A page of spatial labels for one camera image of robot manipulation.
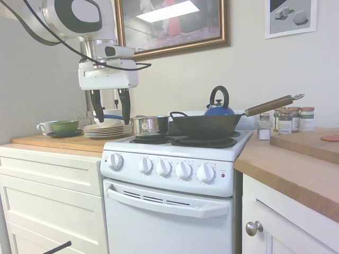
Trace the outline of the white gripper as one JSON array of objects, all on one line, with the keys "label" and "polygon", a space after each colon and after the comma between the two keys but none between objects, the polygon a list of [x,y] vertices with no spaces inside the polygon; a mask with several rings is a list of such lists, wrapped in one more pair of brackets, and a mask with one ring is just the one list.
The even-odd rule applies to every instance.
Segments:
[{"label": "white gripper", "polygon": [[90,90],[92,106],[99,122],[104,122],[103,107],[99,90],[119,89],[122,104],[122,117],[125,125],[130,123],[130,94],[125,88],[134,88],[139,84],[137,71],[116,70],[107,67],[94,68],[92,62],[79,63],[79,85],[82,90]]}]

